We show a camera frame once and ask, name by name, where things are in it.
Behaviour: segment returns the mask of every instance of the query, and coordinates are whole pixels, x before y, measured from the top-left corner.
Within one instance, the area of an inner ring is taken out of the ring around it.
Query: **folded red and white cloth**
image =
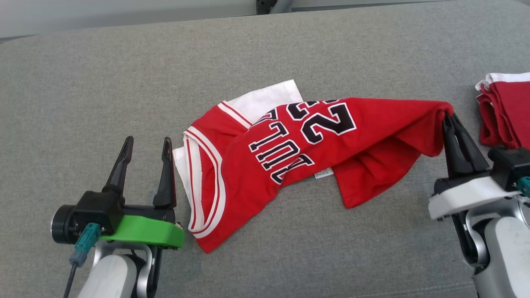
[[[281,187],[332,168],[344,205],[398,182],[443,148],[447,102],[346,98],[302,102],[294,81],[222,102],[173,151],[191,206],[189,230],[211,252]]]
[[[530,148],[530,73],[490,73],[475,88],[481,94],[480,142],[508,149]]]

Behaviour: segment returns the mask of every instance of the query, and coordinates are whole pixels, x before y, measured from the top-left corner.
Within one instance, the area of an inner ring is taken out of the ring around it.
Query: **care label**
[[[333,175],[333,170],[331,168],[327,168],[325,170],[315,173],[315,179],[326,177],[326,176],[331,176],[331,175]]]

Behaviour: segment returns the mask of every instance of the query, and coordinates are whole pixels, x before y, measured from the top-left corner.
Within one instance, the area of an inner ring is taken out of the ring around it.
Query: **gray tablecloth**
[[[150,204],[165,136],[222,100],[294,79],[306,101],[445,100],[476,139],[473,85],[530,69],[530,9],[458,1],[59,32],[0,45],[0,296],[59,297],[72,246],[49,223],[99,190],[135,137],[124,196]],[[158,297],[472,298],[450,221],[429,218],[445,159],[421,157],[345,209],[334,177],[282,189],[207,255],[187,234],[164,254]],[[176,216],[190,207],[177,177]],[[79,269],[75,296],[90,265]]]

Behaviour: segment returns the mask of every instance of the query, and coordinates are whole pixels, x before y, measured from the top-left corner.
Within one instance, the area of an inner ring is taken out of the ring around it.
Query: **black cable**
[[[70,277],[68,278],[63,298],[68,298],[68,295],[70,295],[70,288],[72,288],[72,282],[74,281],[75,269],[77,269],[77,262],[74,262],[72,269],[70,270]]]

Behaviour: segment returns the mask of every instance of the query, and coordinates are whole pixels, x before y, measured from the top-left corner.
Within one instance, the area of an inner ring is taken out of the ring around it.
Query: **robotic arm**
[[[158,286],[162,251],[183,246],[184,230],[175,222],[173,210],[176,195],[171,139],[164,140],[162,176],[152,206],[125,205],[123,187],[133,141],[131,136],[126,138],[101,192],[85,192],[76,205],[61,206],[51,221],[54,241],[76,244],[76,253],[84,248],[86,251],[80,252],[84,258],[92,247],[90,241],[97,240],[92,269],[78,297],[152,298]],[[114,255],[117,249],[132,254]],[[145,260],[136,255],[138,250],[146,253]],[[68,297],[75,268],[82,266],[84,258],[70,258],[75,261],[64,297]]]
[[[444,138],[449,177],[435,183],[431,218],[453,220],[479,298],[530,297],[530,151],[493,148],[490,170],[456,115]]]

